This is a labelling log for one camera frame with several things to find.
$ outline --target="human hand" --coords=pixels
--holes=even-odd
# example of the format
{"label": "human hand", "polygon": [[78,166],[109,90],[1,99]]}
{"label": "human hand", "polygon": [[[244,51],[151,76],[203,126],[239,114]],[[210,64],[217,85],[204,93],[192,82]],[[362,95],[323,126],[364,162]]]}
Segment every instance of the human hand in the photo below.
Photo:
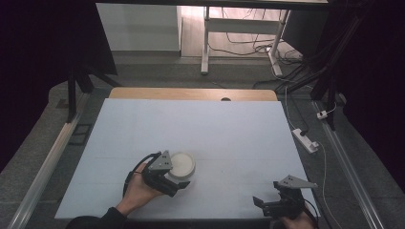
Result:
{"label": "human hand", "polygon": [[124,198],[116,207],[125,217],[134,210],[148,203],[151,199],[162,195],[161,192],[149,187],[143,181],[141,172],[145,166],[145,163],[140,164],[134,172],[131,181],[128,184]]}
{"label": "human hand", "polygon": [[312,220],[305,213],[302,212],[296,219],[290,219],[287,217],[280,218],[280,221],[284,223],[287,229],[314,229]]}

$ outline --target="metal rail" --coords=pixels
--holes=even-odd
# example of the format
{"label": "metal rail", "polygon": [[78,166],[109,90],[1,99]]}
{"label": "metal rail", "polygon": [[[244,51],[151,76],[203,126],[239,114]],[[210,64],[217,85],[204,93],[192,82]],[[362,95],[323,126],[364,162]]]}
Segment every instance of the metal rail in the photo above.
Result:
{"label": "metal rail", "polygon": [[[316,112],[321,111],[316,102],[312,101],[312,105],[313,109]],[[322,123],[322,126],[330,141],[333,151],[335,152],[337,159],[339,160],[340,167],[345,173],[346,178],[350,186],[352,187],[354,195],[360,204],[361,210],[363,211],[364,216],[366,217],[366,220],[370,225],[370,228],[384,229],[384,224],[375,209],[373,201],[370,198],[369,193],[367,192],[360,178],[358,177],[354,166],[352,165],[352,162],[349,159],[348,154],[346,153],[346,150],[343,147],[343,144],[340,141],[340,138],[337,135],[336,131],[332,131],[330,125],[325,121]]]}
{"label": "metal rail", "polygon": [[50,152],[47,155],[44,163],[39,169],[38,174],[32,182],[30,189],[21,201],[20,206],[12,217],[11,223],[7,227],[8,229],[20,229],[25,228],[27,225],[36,204],[42,196],[48,181],[53,174],[53,170],[60,159],[66,145],[69,142],[69,138],[75,129],[75,126],[80,119],[84,106],[89,98],[89,94],[83,94],[77,104],[77,113],[71,123],[65,123],[62,130],[59,133],[56,141],[53,144]]}

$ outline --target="power strip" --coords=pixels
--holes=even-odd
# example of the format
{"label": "power strip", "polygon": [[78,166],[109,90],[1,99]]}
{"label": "power strip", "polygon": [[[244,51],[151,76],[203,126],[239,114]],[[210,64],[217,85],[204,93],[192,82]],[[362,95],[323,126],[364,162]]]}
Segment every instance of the power strip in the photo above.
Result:
{"label": "power strip", "polygon": [[316,141],[310,141],[309,138],[306,135],[301,135],[302,131],[297,128],[292,131],[294,136],[301,142],[301,144],[306,148],[306,150],[312,154],[316,151],[318,151],[318,142]]}

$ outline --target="black sleeve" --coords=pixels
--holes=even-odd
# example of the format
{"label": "black sleeve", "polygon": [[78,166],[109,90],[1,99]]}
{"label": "black sleeve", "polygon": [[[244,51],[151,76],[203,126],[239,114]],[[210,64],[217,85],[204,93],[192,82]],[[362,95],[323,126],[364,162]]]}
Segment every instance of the black sleeve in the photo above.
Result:
{"label": "black sleeve", "polygon": [[102,217],[78,217],[69,222],[66,229],[120,229],[127,218],[111,207]]}
{"label": "black sleeve", "polygon": [[96,229],[119,229],[127,218],[117,208],[111,207],[108,212],[98,221]]}

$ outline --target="table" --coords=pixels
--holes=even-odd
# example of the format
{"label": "table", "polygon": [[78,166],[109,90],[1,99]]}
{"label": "table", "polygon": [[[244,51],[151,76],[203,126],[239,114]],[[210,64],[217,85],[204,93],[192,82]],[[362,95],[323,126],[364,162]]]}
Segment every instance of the table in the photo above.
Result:
{"label": "table", "polygon": [[[314,4],[326,5],[327,0],[306,1]],[[267,56],[270,60],[274,76],[281,77],[283,73],[277,60],[277,48],[280,43],[289,10],[286,10],[279,21],[248,20],[248,19],[229,19],[229,18],[210,18],[209,7],[204,8],[204,40],[202,46],[202,74],[208,74],[208,35],[210,32],[233,32],[233,33],[254,33],[275,35],[271,48],[267,48]]]}
{"label": "table", "polygon": [[[156,150],[191,153],[196,173],[185,190],[154,199],[130,219],[264,219],[253,196],[278,201],[272,181],[306,179],[272,91],[115,88],[56,218],[101,217],[120,200],[131,167]],[[315,204],[309,189],[303,195]]]}

